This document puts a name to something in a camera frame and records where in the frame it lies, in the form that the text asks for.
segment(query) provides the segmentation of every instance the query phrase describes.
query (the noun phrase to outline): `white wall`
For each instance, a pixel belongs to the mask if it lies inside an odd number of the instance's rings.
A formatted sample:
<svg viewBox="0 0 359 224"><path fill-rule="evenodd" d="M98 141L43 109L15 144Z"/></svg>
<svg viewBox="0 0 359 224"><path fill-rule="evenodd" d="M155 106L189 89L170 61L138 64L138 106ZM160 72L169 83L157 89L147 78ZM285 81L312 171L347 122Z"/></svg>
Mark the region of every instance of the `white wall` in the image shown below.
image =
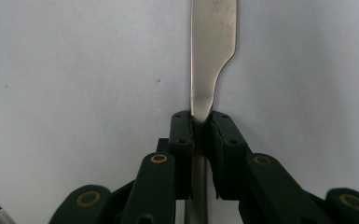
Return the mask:
<svg viewBox="0 0 359 224"><path fill-rule="evenodd" d="M188 109L190 7L0 1L0 205L17 223L135 178ZM238 25L215 109L304 189L359 190L359 0L240 0ZM241 223L210 194L211 223Z"/></svg>

